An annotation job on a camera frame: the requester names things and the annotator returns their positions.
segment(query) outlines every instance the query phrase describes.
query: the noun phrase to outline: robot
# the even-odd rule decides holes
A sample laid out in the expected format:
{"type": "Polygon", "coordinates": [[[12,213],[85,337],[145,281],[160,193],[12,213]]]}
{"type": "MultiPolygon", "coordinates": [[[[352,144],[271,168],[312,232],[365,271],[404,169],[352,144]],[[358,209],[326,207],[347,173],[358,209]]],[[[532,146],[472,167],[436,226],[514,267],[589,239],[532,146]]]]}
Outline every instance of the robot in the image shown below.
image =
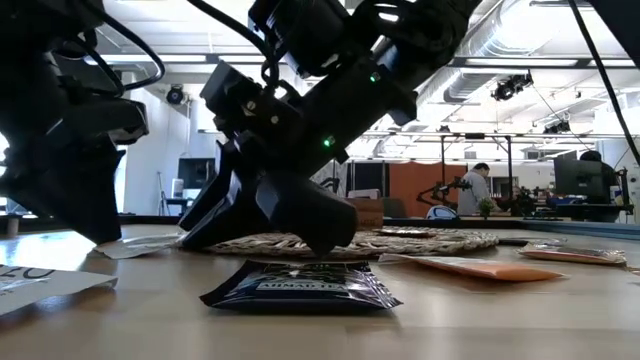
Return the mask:
{"type": "MultiPolygon", "coordinates": [[[[592,4],[627,47],[633,34],[620,24],[635,20],[613,10],[621,1],[592,4]]],[[[322,256],[350,243],[356,211],[309,176],[331,159],[347,160],[345,148],[383,115],[399,126],[416,118],[414,89],[451,61],[481,0],[366,0],[351,15],[338,0],[257,0],[250,30],[202,0],[187,2],[256,45],[267,59],[267,85],[222,62],[204,87],[201,96],[229,140],[217,146],[216,177],[180,221],[190,231],[183,246],[280,231],[300,236],[322,256]],[[301,96],[278,78],[281,58],[300,77],[322,81],[301,96]],[[280,99],[278,87],[287,91],[280,99]]],[[[162,62],[105,13],[101,0],[3,1],[0,40],[8,49],[0,59],[0,132],[10,144],[0,190],[96,243],[119,239],[116,145],[148,133],[144,105],[121,95],[159,80],[162,62]],[[158,73],[123,85],[94,50],[93,29],[103,22],[135,39],[158,73]],[[60,74],[52,58],[87,54],[113,90],[60,74]]],[[[636,58],[637,49],[627,52],[636,58]]]]}

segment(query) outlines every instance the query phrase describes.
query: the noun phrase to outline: box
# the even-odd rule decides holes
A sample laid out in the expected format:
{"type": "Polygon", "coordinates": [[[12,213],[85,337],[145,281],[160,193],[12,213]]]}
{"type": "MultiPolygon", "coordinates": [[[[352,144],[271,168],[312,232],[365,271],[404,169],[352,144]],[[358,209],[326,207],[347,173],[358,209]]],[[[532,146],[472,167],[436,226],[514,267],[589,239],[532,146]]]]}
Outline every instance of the box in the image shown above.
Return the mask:
{"type": "Polygon", "coordinates": [[[358,211],[358,230],[382,228],[384,207],[382,199],[346,199],[358,211]]]}

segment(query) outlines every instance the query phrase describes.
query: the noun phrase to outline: woven placemat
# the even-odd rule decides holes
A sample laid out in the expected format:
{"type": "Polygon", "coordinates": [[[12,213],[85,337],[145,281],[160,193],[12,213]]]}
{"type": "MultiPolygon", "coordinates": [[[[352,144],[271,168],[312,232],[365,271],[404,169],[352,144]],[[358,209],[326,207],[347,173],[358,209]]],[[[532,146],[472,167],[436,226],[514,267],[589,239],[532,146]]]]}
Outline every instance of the woven placemat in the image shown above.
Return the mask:
{"type": "MultiPolygon", "coordinates": [[[[388,236],[375,231],[362,231],[356,234],[351,245],[346,248],[336,247],[328,258],[363,259],[376,258],[382,254],[455,255],[498,244],[497,236],[475,231],[414,227],[385,227],[385,230],[428,232],[433,237],[410,238],[406,235],[388,236]]],[[[209,249],[217,254],[243,256],[314,257],[311,249],[292,234],[251,235],[209,249]]]]}

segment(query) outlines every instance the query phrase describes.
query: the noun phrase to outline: wooden table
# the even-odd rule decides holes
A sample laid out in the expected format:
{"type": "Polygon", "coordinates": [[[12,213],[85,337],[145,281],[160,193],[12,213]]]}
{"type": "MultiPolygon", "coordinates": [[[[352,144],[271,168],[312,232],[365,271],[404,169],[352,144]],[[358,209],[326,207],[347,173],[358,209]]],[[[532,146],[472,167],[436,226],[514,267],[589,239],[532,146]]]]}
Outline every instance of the wooden table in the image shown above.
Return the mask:
{"type": "MultiPolygon", "coordinates": [[[[131,226],[125,236],[172,231],[131,226]]],[[[640,243],[563,236],[626,250],[630,264],[640,264],[640,243]]],[[[198,299],[241,259],[166,250],[112,261],[89,254],[91,248],[69,232],[0,242],[0,263],[119,277],[115,290],[50,298],[0,317],[0,359],[640,358],[640,277],[616,268],[522,260],[504,247],[475,256],[526,261],[571,278],[505,284],[382,265],[375,273],[405,303],[392,313],[247,316],[209,309],[198,299]]]]}

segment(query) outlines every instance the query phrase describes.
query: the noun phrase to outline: potted plant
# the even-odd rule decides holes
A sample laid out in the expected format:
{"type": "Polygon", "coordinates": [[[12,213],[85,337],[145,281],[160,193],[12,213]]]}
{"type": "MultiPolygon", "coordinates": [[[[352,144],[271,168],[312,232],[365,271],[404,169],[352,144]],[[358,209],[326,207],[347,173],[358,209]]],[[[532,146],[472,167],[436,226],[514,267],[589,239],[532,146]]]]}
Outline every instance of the potted plant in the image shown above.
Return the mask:
{"type": "Polygon", "coordinates": [[[493,210],[493,201],[488,198],[484,198],[480,200],[480,204],[478,204],[478,209],[480,210],[480,216],[482,216],[485,220],[491,214],[491,210],[493,210]]]}

